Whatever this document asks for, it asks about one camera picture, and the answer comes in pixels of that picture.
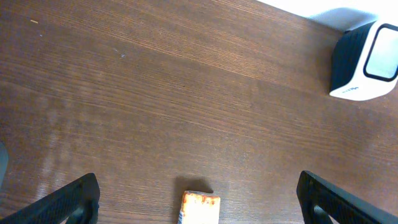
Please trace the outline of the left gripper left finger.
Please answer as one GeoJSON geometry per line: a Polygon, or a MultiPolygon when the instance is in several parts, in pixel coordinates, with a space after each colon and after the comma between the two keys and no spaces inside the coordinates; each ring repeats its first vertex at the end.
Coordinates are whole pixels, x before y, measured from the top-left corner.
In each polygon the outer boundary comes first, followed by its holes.
{"type": "Polygon", "coordinates": [[[98,221],[100,188],[87,173],[61,189],[1,220],[1,223],[94,224],[98,221]]]}

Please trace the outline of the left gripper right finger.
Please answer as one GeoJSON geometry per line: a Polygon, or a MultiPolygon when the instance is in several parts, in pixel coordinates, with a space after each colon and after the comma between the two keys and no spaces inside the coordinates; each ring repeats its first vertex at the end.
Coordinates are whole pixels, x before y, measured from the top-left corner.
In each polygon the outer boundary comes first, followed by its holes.
{"type": "Polygon", "coordinates": [[[305,223],[397,223],[397,217],[303,170],[297,197],[305,223]]]}

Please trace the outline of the small orange box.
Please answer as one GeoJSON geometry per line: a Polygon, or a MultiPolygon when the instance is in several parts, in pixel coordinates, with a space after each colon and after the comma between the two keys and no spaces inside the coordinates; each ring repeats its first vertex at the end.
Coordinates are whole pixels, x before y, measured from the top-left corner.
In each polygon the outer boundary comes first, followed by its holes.
{"type": "Polygon", "coordinates": [[[219,224],[221,198],[204,192],[186,190],[178,224],[219,224]]]}

